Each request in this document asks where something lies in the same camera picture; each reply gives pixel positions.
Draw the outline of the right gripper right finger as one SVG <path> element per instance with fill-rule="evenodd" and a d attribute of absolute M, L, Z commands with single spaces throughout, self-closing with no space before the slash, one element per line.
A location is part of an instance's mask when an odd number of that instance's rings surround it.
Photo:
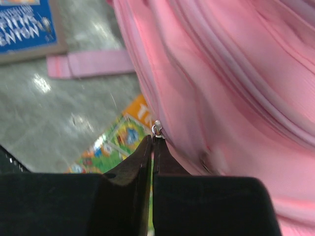
<path fill-rule="evenodd" d="M 193 176 L 155 138 L 153 225 L 157 236 L 279 236 L 265 186 L 252 177 Z"/>

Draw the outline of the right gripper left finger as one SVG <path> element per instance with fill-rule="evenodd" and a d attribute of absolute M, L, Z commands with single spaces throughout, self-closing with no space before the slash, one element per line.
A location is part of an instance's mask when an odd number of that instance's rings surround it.
<path fill-rule="evenodd" d="M 103 174 L 0 175 L 3 236 L 145 236 L 151 136 Z"/>

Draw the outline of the pink student backpack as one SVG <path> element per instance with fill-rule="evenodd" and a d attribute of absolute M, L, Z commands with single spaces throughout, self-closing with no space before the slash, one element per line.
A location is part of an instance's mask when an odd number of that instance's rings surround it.
<path fill-rule="evenodd" d="M 52 78 L 136 72 L 192 174 L 267 187 L 284 236 L 315 233 L 315 3 L 111 0 L 125 51 L 47 59 Z"/>

